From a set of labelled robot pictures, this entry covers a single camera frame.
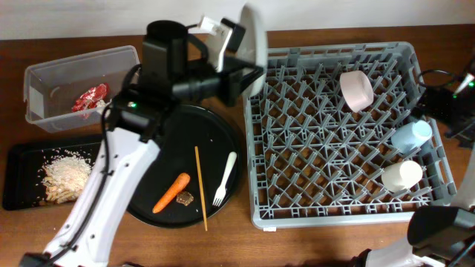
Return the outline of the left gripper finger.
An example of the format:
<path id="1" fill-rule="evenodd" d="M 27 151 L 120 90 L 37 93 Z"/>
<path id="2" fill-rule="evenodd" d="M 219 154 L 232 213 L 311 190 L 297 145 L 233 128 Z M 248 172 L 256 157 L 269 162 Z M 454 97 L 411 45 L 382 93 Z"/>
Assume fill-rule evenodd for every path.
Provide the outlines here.
<path id="1" fill-rule="evenodd" d="M 254 63 L 244 61 L 235 56 L 226 56 L 226 71 L 234 72 L 242 69 L 259 70 L 260 67 Z"/>
<path id="2" fill-rule="evenodd" d="M 255 68 L 248 74 L 245 74 L 240 81 L 242 93 L 259 93 L 263 87 L 263 68 Z"/>

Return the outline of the grey plate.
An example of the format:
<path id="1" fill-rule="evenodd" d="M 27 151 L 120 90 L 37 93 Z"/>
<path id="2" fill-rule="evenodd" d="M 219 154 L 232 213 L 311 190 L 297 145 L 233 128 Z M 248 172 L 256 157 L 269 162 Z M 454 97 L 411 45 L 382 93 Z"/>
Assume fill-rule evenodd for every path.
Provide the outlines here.
<path id="1" fill-rule="evenodd" d="M 253 97 L 260 93 L 265 82 L 268 61 L 267 34 L 261 14 L 251 4 L 244 5 L 239 24 L 246 32 L 238 48 L 237 57 L 263 68 L 263 73 L 243 92 L 245 97 Z"/>

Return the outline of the blue plastic cup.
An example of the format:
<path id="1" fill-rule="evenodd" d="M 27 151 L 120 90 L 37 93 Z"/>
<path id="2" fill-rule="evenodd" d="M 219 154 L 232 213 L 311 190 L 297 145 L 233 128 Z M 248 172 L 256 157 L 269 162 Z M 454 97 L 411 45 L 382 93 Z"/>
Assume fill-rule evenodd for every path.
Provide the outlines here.
<path id="1" fill-rule="evenodd" d="M 406 154 L 426 143 L 432 134 L 432 127 L 426 121 L 419 120 L 398 128 L 390 141 L 401 153 Z"/>

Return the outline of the small white cup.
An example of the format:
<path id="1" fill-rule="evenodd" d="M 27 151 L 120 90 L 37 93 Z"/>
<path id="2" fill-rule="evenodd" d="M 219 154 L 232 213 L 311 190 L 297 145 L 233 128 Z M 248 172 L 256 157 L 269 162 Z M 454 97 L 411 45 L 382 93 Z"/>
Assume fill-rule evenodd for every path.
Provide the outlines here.
<path id="1" fill-rule="evenodd" d="M 413 187 L 422 179 L 422 175 L 421 165 L 407 160 L 387 166 L 383 170 L 381 180 L 386 189 L 397 192 Z"/>

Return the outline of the wooden chopstick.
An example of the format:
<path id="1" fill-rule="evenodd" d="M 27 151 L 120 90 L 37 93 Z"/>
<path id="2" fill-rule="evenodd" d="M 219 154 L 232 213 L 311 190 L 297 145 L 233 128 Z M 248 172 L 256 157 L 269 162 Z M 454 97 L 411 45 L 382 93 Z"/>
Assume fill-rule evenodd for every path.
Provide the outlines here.
<path id="1" fill-rule="evenodd" d="M 199 155 L 199 149 L 197 146 L 194 147 L 194 153 L 195 153 L 196 166 L 197 166 L 198 184 L 199 184 L 199 189 L 200 189 L 200 203 L 201 203 L 202 214 L 203 214 L 203 224 L 204 224 L 205 231 L 208 231 L 206 200 L 205 200 L 203 178 L 202 178 L 201 165 L 200 165 L 200 155 Z"/>

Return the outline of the white saucer plate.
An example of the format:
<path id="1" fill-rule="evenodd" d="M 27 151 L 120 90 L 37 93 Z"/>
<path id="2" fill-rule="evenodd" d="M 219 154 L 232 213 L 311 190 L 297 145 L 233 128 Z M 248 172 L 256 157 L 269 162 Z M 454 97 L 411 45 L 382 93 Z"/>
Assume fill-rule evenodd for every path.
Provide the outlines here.
<path id="1" fill-rule="evenodd" d="M 351 111 L 357 113 L 372 105 L 373 88 L 367 75 L 360 71 L 350 71 L 340 75 L 341 92 Z"/>

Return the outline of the white plastic fork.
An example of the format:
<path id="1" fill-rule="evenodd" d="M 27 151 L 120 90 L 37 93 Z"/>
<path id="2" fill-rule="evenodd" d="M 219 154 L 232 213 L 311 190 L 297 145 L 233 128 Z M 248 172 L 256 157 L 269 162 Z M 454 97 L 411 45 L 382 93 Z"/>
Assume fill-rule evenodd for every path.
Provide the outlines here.
<path id="1" fill-rule="evenodd" d="M 230 152 L 226 160 L 226 165 L 224 168 L 223 177 L 222 177 L 220 186 L 217 188 L 215 192 L 215 196 L 212 203 L 213 206 L 217 206 L 217 207 L 220 206 L 224 197 L 226 196 L 226 184 L 230 177 L 230 174 L 232 172 L 236 159 L 237 159 L 237 153 L 234 151 Z"/>

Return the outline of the orange carrot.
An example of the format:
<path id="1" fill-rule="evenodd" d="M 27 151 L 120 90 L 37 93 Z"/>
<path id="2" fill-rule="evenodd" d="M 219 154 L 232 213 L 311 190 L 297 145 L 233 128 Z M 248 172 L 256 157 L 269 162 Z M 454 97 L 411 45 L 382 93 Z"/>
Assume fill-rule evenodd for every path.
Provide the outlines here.
<path id="1" fill-rule="evenodd" d="M 155 204 L 152 213 L 157 214 L 161 212 L 190 183 L 190 180 L 191 177 L 187 173 L 181 173 Z"/>

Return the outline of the brown food scrap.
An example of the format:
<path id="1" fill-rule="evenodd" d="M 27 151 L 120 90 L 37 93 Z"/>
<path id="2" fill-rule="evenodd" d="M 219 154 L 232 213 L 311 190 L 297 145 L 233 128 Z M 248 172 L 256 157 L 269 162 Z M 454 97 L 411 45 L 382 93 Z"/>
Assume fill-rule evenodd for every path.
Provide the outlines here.
<path id="1" fill-rule="evenodd" d="M 176 202 L 184 206 L 188 206 L 193 201 L 194 201 L 194 196 L 188 191 L 181 191 L 176 197 Z"/>

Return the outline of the white tissue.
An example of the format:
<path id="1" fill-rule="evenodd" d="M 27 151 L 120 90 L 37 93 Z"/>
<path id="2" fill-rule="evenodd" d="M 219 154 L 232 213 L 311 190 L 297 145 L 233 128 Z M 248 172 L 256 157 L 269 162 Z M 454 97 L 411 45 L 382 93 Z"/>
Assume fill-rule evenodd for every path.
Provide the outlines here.
<path id="1" fill-rule="evenodd" d="M 108 105 L 110 102 L 105 102 L 104 100 L 99 100 L 97 103 L 96 103 L 96 107 L 97 108 L 104 108 L 106 105 Z"/>

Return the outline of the red snack wrapper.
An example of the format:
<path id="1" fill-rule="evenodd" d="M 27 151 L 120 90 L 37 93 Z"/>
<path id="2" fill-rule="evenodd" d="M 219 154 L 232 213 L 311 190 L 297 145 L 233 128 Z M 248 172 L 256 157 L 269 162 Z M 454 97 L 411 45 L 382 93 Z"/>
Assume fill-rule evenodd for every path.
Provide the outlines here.
<path id="1" fill-rule="evenodd" d="M 79 112 L 95 108 L 100 101 L 105 99 L 109 93 L 109 90 L 110 86 L 107 83 L 102 83 L 95 87 L 89 88 L 75 101 L 71 111 Z"/>

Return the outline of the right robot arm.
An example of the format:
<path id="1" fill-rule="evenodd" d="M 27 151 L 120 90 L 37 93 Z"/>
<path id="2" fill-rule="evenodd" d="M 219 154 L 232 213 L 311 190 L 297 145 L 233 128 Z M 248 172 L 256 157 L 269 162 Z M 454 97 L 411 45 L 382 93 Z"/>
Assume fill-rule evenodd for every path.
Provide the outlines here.
<path id="1" fill-rule="evenodd" d="M 474 146 L 474 88 L 451 92 L 427 88 L 412 110 L 446 124 L 448 138 Z M 351 266 L 473 266 L 474 265 L 474 155 L 465 178 L 449 206 L 424 206 L 413 214 L 407 236 L 392 245 L 367 249 Z"/>

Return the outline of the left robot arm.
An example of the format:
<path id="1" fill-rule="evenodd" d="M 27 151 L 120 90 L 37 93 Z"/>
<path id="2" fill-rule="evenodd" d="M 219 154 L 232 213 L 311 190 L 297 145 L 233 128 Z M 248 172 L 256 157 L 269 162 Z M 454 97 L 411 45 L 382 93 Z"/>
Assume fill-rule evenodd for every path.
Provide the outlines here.
<path id="1" fill-rule="evenodd" d="M 267 36 L 258 19 L 202 19 L 206 41 L 181 23 L 147 26 L 142 62 L 126 74 L 101 117 L 102 143 L 85 189 L 42 253 L 22 266 L 106 266 L 126 208 L 160 153 L 168 118 L 182 101 L 216 96 L 232 106 L 263 79 Z"/>

